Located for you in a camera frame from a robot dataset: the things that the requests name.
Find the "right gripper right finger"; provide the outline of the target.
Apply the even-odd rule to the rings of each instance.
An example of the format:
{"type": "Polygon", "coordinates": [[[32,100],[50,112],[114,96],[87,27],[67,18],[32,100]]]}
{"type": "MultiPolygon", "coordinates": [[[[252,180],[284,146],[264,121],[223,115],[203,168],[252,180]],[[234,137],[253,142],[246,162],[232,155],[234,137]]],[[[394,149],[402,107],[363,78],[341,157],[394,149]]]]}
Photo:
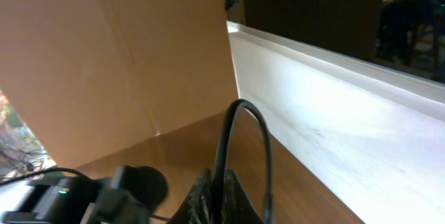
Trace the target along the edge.
{"type": "Polygon", "coordinates": [[[247,197],[233,170],[225,171],[223,199],[223,224],[263,224],[247,197]]]}

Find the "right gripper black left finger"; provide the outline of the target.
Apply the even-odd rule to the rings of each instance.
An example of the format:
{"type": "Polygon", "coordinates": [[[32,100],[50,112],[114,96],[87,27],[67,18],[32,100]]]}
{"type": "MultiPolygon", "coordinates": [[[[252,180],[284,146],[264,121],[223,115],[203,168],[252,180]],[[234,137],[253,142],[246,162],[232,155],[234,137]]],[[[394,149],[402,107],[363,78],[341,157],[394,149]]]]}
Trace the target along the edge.
{"type": "Polygon", "coordinates": [[[205,168],[167,224],[210,224],[210,204],[211,170],[205,168]]]}

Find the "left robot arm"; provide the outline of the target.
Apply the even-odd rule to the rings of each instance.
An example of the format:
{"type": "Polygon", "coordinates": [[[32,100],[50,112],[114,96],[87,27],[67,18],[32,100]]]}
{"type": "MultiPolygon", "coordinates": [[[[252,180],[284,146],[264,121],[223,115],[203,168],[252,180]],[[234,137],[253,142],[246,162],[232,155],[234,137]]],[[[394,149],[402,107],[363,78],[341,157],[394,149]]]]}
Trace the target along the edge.
{"type": "Polygon", "coordinates": [[[48,168],[1,182],[25,182],[30,190],[2,223],[150,223],[168,222],[156,210],[168,183],[149,166],[120,166],[111,177],[92,179],[70,168],[48,168]]]}

